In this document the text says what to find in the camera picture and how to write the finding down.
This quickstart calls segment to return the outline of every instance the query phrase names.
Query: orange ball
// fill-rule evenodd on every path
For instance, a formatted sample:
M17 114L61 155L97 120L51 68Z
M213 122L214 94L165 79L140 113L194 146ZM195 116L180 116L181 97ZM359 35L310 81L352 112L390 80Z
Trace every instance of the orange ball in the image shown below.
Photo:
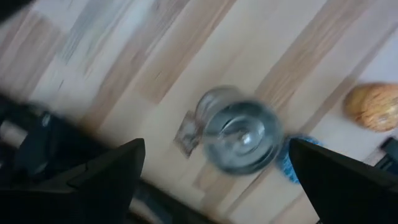
M365 128L390 131L398 126L398 84L358 85L347 94L344 111Z

